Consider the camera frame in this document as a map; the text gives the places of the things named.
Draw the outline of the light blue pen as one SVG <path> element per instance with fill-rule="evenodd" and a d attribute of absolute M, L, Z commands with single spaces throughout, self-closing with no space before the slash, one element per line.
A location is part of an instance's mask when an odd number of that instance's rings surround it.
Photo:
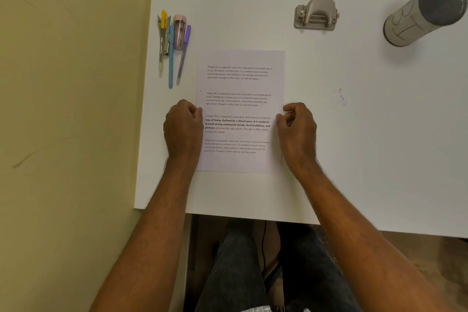
<path fill-rule="evenodd" d="M 168 42 L 168 87 L 173 88 L 174 84 L 174 43 L 175 43 L 175 26 L 169 26 L 169 42 Z"/>

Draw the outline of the beige hole punch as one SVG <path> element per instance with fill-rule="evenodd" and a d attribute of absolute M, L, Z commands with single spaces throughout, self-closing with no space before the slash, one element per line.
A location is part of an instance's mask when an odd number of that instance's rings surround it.
<path fill-rule="evenodd" d="M 294 13 L 294 28 L 333 31 L 340 14 L 334 0 L 310 0 L 298 5 Z"/>

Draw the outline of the person's left leg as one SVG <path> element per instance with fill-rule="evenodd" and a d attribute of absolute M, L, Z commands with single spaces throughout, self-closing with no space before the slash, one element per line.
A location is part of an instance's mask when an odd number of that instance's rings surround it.
<path fill-rule="evenodd" d="M 267 305 L 253 223 L 231 221 L 195 312 L 243 312 Z"/>

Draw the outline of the yellow utility knife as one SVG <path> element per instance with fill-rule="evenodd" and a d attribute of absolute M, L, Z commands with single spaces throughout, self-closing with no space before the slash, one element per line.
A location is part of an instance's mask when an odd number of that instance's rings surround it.
<path fill-rule="evenodd" d="M 160 49 L 159 49 L 159 75 L 162 76 L 163 72 L 163 57 L 165 55 L 165 39 L 167 30 L 167 12 L 166 10 L 161 11 L 161 15 L 158 16 L 159 25 L 159 36 L 160 36 Z"/>

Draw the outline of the beige cylindrical bottle grey lid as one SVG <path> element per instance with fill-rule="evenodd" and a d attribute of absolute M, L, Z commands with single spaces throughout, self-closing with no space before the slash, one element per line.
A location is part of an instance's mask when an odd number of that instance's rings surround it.
<path fill-rule="evenodd" d="M 386 41 L 406 47 L 432 31 L 457 23 L 468 9 L 468 0 L 409 0 L 383 25 Z"/>

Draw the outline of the person's left hand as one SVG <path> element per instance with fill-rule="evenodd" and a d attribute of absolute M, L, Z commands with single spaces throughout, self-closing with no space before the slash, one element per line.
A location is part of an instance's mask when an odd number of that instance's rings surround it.
<path fill-rule="evenodd" d="M 182 99 L 173 105 L 163 124 L 168 156 L 197 163 L 202 148 L 203 120 L 192 117 L 191 102 Z"/>

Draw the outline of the purple pen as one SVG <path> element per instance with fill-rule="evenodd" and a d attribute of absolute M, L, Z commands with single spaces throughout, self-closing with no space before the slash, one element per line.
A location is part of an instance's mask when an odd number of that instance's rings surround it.
<path fill-rule="evenodd" d="M 189 40 L 190 40 L 190 33 L 191 33 L 191 25 L 187 25 L 187 27 L 185 29 L 185 33 L 184 33 L 184 42 L 183 42 L 183 48 L 182 48 L 182 55 L 181 55 L 180 65 L 179 65 L 177 79 L 176 79 L 176 84 L 177 85 L 180 84 L 180 81 L 181 81 L 181 78 L 182 78 L 185 55 L 186 55 L 188 43 L 189 43 Z"/>

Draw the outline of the person's leg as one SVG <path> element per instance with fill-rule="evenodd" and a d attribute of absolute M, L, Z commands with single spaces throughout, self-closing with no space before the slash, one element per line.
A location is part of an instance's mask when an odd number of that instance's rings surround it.
<path fill-rule="evenodd" d="M 277 228 L 285 312 L 362 312 L 315 228 L 288 222 Z"/>
<path fill-rule="evenodd" d="M 231 221 L 195 312 L 243 312 L 267 305 L 253 223 Z"/>

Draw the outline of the person's right leg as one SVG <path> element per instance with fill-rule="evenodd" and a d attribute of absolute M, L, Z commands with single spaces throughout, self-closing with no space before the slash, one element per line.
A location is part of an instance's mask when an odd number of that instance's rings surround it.
<path fill-rule="evenodd" d="M 277 228 L 285 312 L 362 312 L 315 228 L 288 222 Z"/>

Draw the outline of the person's left forearm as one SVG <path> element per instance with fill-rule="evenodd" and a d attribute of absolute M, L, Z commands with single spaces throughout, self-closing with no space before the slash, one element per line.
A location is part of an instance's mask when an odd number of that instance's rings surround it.
<path fill-rule="evenodd" d="M 196 156 L 170 156 L 161 180 L 90 312 L 167 312 Z"/>

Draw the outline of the grey metal tweezers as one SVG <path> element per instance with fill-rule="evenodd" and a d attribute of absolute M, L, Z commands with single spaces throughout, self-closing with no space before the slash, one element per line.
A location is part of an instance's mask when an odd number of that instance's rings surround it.
<path fill-rule="evenodd" d="M 173 24 L 173 16 L 168 16 L 167 17 L 167 26 L 166 26 L 166 31 L 165 31 L 165 41 L 164 41 L 164 47 L 163 47 L 163 52 L 164 55 L 168 56 L 168 51 L 169 51 L 169 38 L 170 38 L 170 28 L 171 25 Z"/>

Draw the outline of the person's right hand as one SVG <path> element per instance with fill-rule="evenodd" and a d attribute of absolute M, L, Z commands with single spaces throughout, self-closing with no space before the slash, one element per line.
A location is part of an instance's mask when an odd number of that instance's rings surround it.
<path fill-rule="evenodd" d="M 280 149 L 289 169 L 298 176 L 317 164 L 317 125 L 302 102 L 286 104 L 283 111 L 293 112 L 293 123 L 290 127 L 277 127 Z"/>

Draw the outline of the white printed paper sheet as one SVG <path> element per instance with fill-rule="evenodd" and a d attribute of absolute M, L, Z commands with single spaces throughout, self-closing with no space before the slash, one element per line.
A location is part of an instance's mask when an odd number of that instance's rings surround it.
<path fill-rule="evenodd" d="M 204 134 L 198 171 L 277 174 L 285 51 L 212 50 L 197 58 Z"/>

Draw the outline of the person's right forearm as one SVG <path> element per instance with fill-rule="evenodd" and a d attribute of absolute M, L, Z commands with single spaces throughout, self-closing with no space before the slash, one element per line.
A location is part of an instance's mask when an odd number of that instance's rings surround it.
<path fill-rule="evenodd" d="M 285 161 L 364 312 L 452 312 L 440 291 L 340 193 L 317 161 Z"/>

